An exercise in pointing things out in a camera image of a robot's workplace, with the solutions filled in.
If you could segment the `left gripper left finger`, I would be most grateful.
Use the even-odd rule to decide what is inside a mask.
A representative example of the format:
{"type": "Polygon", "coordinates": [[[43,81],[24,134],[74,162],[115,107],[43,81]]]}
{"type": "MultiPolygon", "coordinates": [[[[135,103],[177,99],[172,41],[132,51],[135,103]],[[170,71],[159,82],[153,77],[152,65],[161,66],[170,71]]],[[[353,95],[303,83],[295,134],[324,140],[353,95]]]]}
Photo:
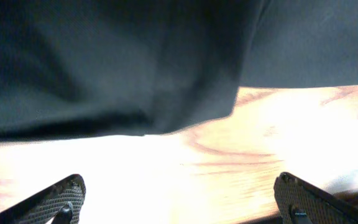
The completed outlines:
{"type": "Polygon", "coordinates": [[[0,212],[0,224],[78,224],[85,195],[82,176],[69,175],[0,212]]]}

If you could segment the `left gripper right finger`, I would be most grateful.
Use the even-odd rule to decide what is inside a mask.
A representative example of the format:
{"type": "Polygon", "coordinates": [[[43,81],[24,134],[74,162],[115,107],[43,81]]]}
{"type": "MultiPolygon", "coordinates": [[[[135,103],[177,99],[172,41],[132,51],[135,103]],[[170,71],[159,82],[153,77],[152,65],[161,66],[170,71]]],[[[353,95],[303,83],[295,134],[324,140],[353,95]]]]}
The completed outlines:
{"type": "Polygon", "coordinates": [[[288,172],[273,189],[283,224],[358,224],[358,193],[332,195],[288,172]]]}

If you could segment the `black t-shirt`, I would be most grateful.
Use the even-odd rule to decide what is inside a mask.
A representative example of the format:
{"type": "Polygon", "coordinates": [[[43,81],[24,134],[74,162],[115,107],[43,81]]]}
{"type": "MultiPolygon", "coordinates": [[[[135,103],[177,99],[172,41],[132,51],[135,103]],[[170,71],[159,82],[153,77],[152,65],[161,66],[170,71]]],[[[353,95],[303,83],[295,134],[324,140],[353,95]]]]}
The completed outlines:
{"type": "Polygon", "coordinates": [[[0,141],[165,134],[240,86],[358,85],[358,0],[0,1],[0,141]]]}

